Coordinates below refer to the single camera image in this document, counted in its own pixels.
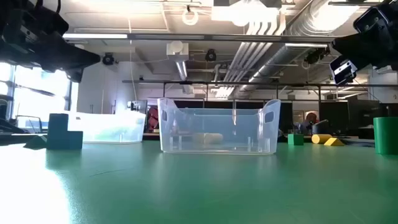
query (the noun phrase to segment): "clear plastic bin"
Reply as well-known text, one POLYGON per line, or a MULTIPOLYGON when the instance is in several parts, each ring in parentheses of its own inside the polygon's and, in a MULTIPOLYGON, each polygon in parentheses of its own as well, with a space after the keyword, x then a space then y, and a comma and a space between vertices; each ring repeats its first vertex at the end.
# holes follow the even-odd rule
POLYGON ((272 154, 276 152, 280 100, 259 110, 178 109, 158 99, 164 152, 272 154))
POLYGON ((141 142, 146 115, 136 111, 118 114, 68 113, 69 131, 83 131, 85 143, 141 142))

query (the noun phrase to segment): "yellow block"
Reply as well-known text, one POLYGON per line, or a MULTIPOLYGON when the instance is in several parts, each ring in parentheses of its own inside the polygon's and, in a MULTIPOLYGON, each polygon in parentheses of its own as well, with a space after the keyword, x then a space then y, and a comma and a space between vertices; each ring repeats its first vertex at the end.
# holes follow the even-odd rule
POLYGON ((311 140, 313 143, 315 144, 324 144, 325 142, 327 142, 327 140, 329 140, 331 138, 330 134, 314 134, 311 137, 311 140))
POLYGON ((330 138, 326 143, 326 146, 344 146, 344 143, 342 143, 338 138, 330 138))

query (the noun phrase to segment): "teal block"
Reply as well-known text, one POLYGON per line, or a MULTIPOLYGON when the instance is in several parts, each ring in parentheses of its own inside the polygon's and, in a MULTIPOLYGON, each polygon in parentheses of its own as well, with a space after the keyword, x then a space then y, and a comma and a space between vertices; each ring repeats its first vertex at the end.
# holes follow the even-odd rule
POLYGON ((302 134, 288 134, 287 144, 292 146, 303 146, 304 145, 304 135, 302 134))

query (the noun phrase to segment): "green table surface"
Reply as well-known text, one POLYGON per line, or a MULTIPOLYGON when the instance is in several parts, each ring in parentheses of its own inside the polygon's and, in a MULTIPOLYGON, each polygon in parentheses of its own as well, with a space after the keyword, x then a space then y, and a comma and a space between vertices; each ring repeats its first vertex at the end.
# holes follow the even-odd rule
POLYGON ((398 223, 398 157, 278 145, 271 156, 0 147, 0 223, 398 223))

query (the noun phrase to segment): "green cylinder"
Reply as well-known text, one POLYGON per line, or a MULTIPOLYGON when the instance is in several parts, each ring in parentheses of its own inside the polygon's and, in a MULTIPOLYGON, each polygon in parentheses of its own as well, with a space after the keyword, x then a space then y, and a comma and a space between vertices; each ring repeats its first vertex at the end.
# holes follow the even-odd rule
POLYGON ((398 117, 373 118, 377 154, 398 155, 398 117))

